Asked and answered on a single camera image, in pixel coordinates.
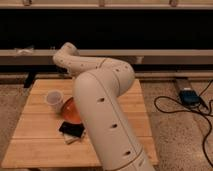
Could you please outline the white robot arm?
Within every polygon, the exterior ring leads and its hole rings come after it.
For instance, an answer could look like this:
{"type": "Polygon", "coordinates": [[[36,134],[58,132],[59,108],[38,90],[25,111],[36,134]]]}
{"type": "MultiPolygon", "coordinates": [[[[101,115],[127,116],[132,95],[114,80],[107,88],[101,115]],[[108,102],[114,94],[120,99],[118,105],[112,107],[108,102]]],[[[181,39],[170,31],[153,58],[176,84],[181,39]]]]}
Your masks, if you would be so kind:
{"type": "Polygon", "coordinates": [[[131,65],[112,58],[82,57],[69,42],[53,61],[77,76],[74,102],[104,171],[155,171],[118,102],[133,85],[131,65]]]}

